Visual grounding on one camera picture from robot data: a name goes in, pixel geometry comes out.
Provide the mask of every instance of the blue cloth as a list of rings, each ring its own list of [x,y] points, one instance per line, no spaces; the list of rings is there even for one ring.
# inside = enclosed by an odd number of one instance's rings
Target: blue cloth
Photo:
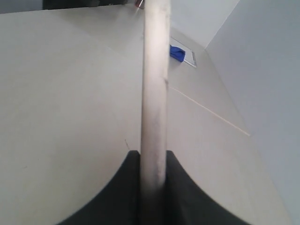
[[[183,62],[186,52],[181,48],[170,45],[170,56],[177,59],[179,62]]]

